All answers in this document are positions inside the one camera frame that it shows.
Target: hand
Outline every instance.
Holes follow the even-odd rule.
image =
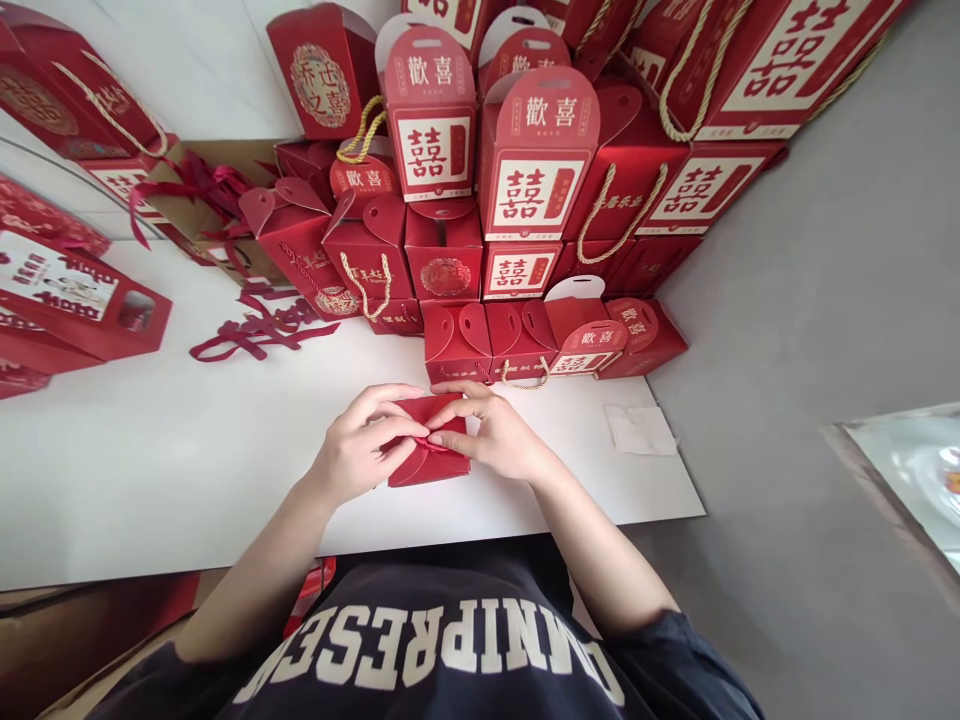
[[[382,483],[410,457],[416,447],[412,438],[429,434],[391,400],[421,395],[423,390],[412,385],[368,387],[333,421],[317,459],[300,484],[333,512]],[[380,452],[382,445],[397,437],[404,440]]]
[[[455,417],[473,416],[480,419],[480,430],[475,437],[441,430],[433,432],[427,438],[429,442],[489,465],[504,477],[525,480],[533,486],[569,475],[560,458],[513,406],[490,388],[471,380],[460,380],[440,383],[430,390],[436,395],[456,392],[467,397],[454,400],[428,420],[428,428],[436,430]]]

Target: red packaging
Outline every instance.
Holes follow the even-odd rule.
[[[703,5],[705,29],[691,34],[689,59],[678,62],[664,84],[664,104],[697,140],[791,137],[910,4],[770,0],[753,2],[744,14],[746,1]],[[703,121],[695,125],[703,106]]]
[[[68,160],[134,156],[163,134],[82,35],[8,2],[0,3],[0,107]]]
[[[100,257],[110,240],[69,213],[0,175],[0,228],[39,235],[58,247],[80,247]]]
[[[407,206],[407,260],[421,300],[479,300],[483,241],[473,198]]]
[[[0,400],[43,390],[50,375],[0,358]]]
[[[337,205],[338,219],[351,203],[348,191]],[[351,292],[354,287],[359,290],[368,319],[380,315],[391,298],[414,296],[403,254],[404,210],[396,195],[381,195],[367,204],[362,220],[331,223],[323,239],[323,249],[343,284]],[[376,309],[372,301],[379,301]]]
[[[330,213],[306,180],[281,178],[275,190],[250,190],[240,198],[240,209],[264,252],[321,319],[360,314],[359,301],[323,249]]]
[[[702,235],[783,146],[782,142],[694,143],[683,168],[637,226],[637,234]]]
[[[434,301],[421,303],[420,312],[430,382],[458,378],[490,382],[493,350],[483,305]]]
[[[597,373],[598,380],[646,375],[689,349],[659,300],[621,298],[608,302],[607,311],[630,335],[623,354]]]
[[[561,243],[487,243],[483,301],[538,298],[547,288]]]
[[[484,307],[493,349],[491,376],[504,382],[538,378],[546,384],[550,364],[557,356],[557,342],[543,301]]]
[[[569,66],[570,51],[539,10],[507,8],[483,37],[477,70],[477,94],[483,98],[510,73],[553,65]]]
[[[367,318],[374,335],[423,335],[420,303],[412,298],[390,300],[383,311]]]
[[[274,18],[267,35],[307,138],[353,137],[377,94],[373,28],[355,12],[321,3]]]
[[[470,64],[477,65],[481,40],[493,19],[510,0],[403,0],[403,12],[418,22],[443,28],[463,46]]]
[[[544,306],[560,348],[551,376],[588,375],[623,349],[627,329],[610,319],[602,294],[603,280],[583,275],[563,281],[547,295]]]
[[[406,202],[470,195],[477,97],[463,49],[397,15],[377,36],[377,72]]]
[[[607,295],[651,297],[690,254],[700,247],[700,235],[639,237],[620,267],[607,280]]]
[[[109,265],[9,230],[0,232],[0,305],[108,361],[159,349],[171,308]],[[0,356],[14,357],[6,345]]]
[[[449,393],[447,395],[429,395],[413,400],[397,400],[396,402],[414,420],[425,423],[454,400],[462,398],[463,395],[459,393]],[[452,430],[465,435],[467,421],[464,418],[454,418],[450,422],[444,423],[439,429]],[[391,440],[380,449],[387,452],[395,445],[399,445],[402,440],[403,438]],[[420,485],[469,474],[469,458],[458,452],[439,448],[421,440],[417,443],[417,448],[413,451],[413,454],[393,472],[387,481],[387,485],[389,487]]]
[[[483,105],[484,239],[559,240],[599,132],[597,94],[572,68],[540,68],[497,82]]]

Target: finger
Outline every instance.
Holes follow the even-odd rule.
[[[476,417],[483,420],[486,416],[487,400],[454,400],[449,405],[445,405],[440,412],[427,420],[426,425],[431,430],[446,425],[455,417]]]
[[[357,429],[363,427],[367,418],[370,417],[384,400],[397,400],[400,398],[415,398],[423,395],[423,388],[405,385],[402,383],[388,385],[371,385],[362,393],[357,395],[356,399],[350,403],[343,415],[344,425],[347,429]]]
[[[380,458],[380,469],[389,477],[397,471],[397,468],[406,462],[407,458],[416,449],[417,444],[413,438],[404,438],[399,445],[394,445],[387,450]]]
[[[477,453],[480,451],[479,438],[473,435],[454,432],[453,430],[440,430],[439,432],[431,433],[427,441],[473,459],[476,459]]]
[[[385,417],[405,417],[408,420],[413,419],[410,417],[410,413],[396,403],[384,400],[377,406],[377,409],[373,411],[373,415],[367,418],[367,423],[369,424],[374,420],[381,420]]]
[[[370,450],[386,445],[388,442],[398,437],[413,436],[426,437],[430,434],[423,425],[414,422],[409,418],[391,417],[365,427],[357,435],[363,438],[363,445],[369,446]]]
[[[483,398],[493,395],[493,390],[473,380],[450,380],[445,383],[437,383],[436,385],[430,386],[430,392],[434,395],[462,392],[467,397],[472,398]]]

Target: person's left hand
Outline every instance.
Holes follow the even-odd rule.
[[[412,385],[372,385],[350,403],[327,430],[317,459],[300,484],[330,512],[386,480],[416,448],[414,437],[430,434],[392,400],[415,398]],[[380,447],[404,440],[387,452]]]

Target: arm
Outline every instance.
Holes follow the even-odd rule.
[[[439,428],[456,416],[473,416],[479,418],[480,430],[476,437],[434,432],[430,442],[530,485],[601,632],[622,634],[650,624],[665,610],[679,610],[640,551],[509,402],[470,381],[442,383],[431,389],[435,393],[462,392],[467,397],[447,405],[426,423],[428,428]]]
[[[230,660],[279,636],[334,511],[383,482],[416,445],[407,437],[387,453],[379,447],[428,434],[391,402],[422,394],[369,387],[334,421],[313,466],[177,637],[182,661]]]

